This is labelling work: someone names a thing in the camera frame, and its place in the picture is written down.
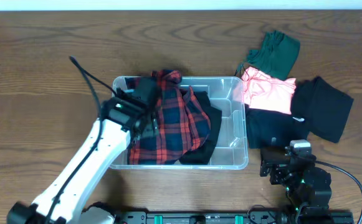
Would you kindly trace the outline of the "clear plastic storage bin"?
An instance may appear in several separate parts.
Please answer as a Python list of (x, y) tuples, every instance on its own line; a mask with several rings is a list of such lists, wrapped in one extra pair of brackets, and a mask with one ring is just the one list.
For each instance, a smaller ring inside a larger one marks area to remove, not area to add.
[(211, 106), (222, 111), (222, 122), (216, 147), (207, 165), (129, 165), (128, 153), (122, 152), (111, 169), (204, 169), (241, 170), (249, 163), (245, 104), (242, 80), (237, 77), (183, 77), (180, 88), (205, 91)]

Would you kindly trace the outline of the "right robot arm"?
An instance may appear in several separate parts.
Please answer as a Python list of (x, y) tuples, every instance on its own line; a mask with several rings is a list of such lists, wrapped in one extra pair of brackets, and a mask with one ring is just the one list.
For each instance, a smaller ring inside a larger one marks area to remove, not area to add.
[(260, 150), (260, 176), (282, 185), (293, 205), (296, 221), (326, 213), (331, 198), (331, 175), (315, 165), (310, 147), (267, 147)]

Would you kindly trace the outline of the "black garment with tag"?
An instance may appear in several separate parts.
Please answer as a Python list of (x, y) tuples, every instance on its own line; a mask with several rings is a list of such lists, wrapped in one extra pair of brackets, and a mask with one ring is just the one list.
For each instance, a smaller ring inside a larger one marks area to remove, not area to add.
[(332, 87), (322, 77), (297, 85), (291, 112), (303, 118), (308, 130), (327, 141), (338, 143), (345, 129), (354, 99)]

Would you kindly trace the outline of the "black gathered garment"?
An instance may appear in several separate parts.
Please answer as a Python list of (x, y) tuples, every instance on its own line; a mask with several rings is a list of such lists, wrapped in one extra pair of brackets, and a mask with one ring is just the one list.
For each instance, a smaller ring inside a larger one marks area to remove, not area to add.
[(208, 165), (211, 156), (215, 150), (219, 131), (222, 123), (222, 111), (211, 105), (206, 91), (197, 91), (194, 93), (202, 110), (209, 118), (210, 131), (206, 131), (206, 139), (196, 150), (186, 152), (179, 162), (182, 165)]

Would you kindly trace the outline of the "red navy plaid shirt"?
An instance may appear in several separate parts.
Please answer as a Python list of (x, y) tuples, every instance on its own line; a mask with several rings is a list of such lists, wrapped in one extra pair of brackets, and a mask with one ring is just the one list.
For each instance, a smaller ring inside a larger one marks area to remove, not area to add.
[(159, 134), (138, 140), (128, 150), (129, 165), (170, 165), (186, 152), (196, 150), (210, 131), (208, 116), (191, 87), (179, 87), (177, 70), (153, 71), (151, 77), (161, 88), (156, 104)]

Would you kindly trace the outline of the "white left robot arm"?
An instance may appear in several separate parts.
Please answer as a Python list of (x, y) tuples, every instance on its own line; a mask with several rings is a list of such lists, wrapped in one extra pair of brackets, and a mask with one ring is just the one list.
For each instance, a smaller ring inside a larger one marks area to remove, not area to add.
[(103, 205), (84, 206), (112, 162), (153, 124), (160, 95), (154, 79), (141, 78), (134, 90), (118, 90), (100, 104), (91, 132), (58, 178), (30, 206), (15, 203), (7, 223), (114, 223), (115, 214)]

